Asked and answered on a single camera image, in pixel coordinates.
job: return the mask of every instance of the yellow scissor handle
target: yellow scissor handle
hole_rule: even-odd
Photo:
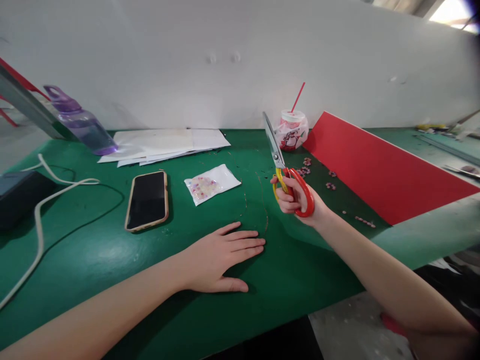
[[[284,182],[284,177],[282,176],[282,169],[276,168],[276,174],[273,175],[274,177],[276,176],[278,178],[278,182],[280,182],[281,188],[285,194],[289,193],[289,188],[287,187],[287,184]],[[275,195],[275,199],[278,201],[279,196],[277,195],[277,184],[273,184],[273,194]]]

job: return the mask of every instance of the white cable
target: white cable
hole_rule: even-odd
[[[36,251],[36,256],[35,260],[33,260],[33,263],[30,265],[28,270],[23,274],[23,276],[18,280],[18,282],[15,284],[15,286],[10,290],[10,292],[5,296],[5,298],[0,302],[0,311],[3,309],[3,307],[10,301],[10,299],[15,295],[15,293],[20,289],[20,287],[24,284],[25,280],[28,279],[30,274],[35,270],[37,265],[39,264],[40,260],[42,259],[42,256],[44,255],[44,248],[45,248],[45,242],[44,242],[44,231],[42,227],[42,217],[40,215],[40,209],[43,204],[46,202],[52,200],[53,198],[56,198],[57,196],[66,193],[67,191],[77,187],[78,185],[96,185],[99,184],[100,181],[98,179],[94,178],[88,178],[84,180],[80,180],[78,182],[72,182],[72,181],[65,181],[62,179],[59,179],[50,169],[50,167],[47,165],[47,163],[44,160],[44,157],[42,154],[38,154],[38,159],[40,160],[40,164],[29,167],[28,169],[22,170],[22,171],[27,171],[27,170],[32,170],[39,168],[40,166],[44,166],[46,171],[57,181],[66,183],[66,184],[71,184],[69,187],[64,188],[63,190],[60,190],[53,195],[50,195],[49,197],[44,198],[42,201],[40,201],[36,206],[35,210],[33,211],[33,215],[35,218],[35,227],[36,227],[36,236],[38,238],[38,247]]]
[[[23,171],[30,171],[30,170],[34,170],[34,169],[36,169],[36,168],[39,168],[39,167],[41,167],[41,166],[42,166],[42,163],[38,163],[38,164],[35,165],[35,166],[27,167],[26,169],[23,169],[23,170],[20,170],[20,171],[21,171],[21,172],[23,172]]]

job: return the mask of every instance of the right hand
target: right hand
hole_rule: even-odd
[[[302,187],[300,186],[298,181],[294,178],[286,176],[283,177],[283,181],[287,186],[293,188],[297,202],[294,201],[294,198],[292,196],[284,193],[282,187],[278,187],[276,189],[276,194],[278,195],[278,205],[280,205],[281,211],[285,214],[294,214],[296,209],[301,209],[301,211],[304,212],[307,209],[307,197],[305,196],[305,193],[302,190]],[[270,180],[271,184],[277,184],[278,182],[279,179],[276,176],[274,176],[273,179]],[[313,195],[315,211],[309,217],[299,217],[297,215],[295,216],[305,225],[313,227],[317,225],[330,210],[327,205],[325,205],[320,196],[317,194],[317,192],[313,190],[310,185],[307,184],[307,186],[310,189],[311,194]]]

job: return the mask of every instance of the white wall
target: white wall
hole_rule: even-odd
[[[0,37],[5,61],[109,129],[257,128],[302,81],[311,124],[323,111],[401,127],[480,108],[473,35],[356,0],[2,0]]]

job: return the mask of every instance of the smartphone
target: smartphone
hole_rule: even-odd
[[[134,233],[163,223],[168,217],[167,174],[157,171],[135,177],[131,183],[125,230]]]

